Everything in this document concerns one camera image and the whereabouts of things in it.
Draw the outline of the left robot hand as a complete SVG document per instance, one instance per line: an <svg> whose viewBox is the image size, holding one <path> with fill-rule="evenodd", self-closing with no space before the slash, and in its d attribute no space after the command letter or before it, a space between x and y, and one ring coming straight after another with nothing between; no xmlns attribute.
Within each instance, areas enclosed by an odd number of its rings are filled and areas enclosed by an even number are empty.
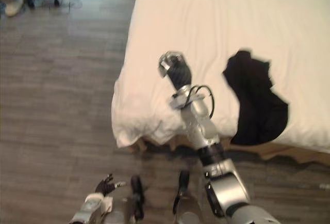
<svg viewBox="0 0 330 224"><path fill-rule="evenodd" d="M108 174L104 179L102 179L96 189L95 193L100 193L103 196L107 196L109 193L113 192L115 189L119 187L126 186L126 182L124 181L118 181L118 182L113 182L113 174Z"/></svg>

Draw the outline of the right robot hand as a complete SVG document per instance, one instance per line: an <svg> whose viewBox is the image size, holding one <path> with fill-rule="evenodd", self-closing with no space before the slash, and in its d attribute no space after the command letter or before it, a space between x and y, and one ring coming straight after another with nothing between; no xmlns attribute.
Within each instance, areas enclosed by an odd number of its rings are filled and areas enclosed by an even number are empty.
<svg viewBox="0 0 330 224"><path fill-rule="evenodd" d="M182 52L167 51L159 58L158 70L162 77L168 76L176 90L191 85L192 74Z"/></svg>

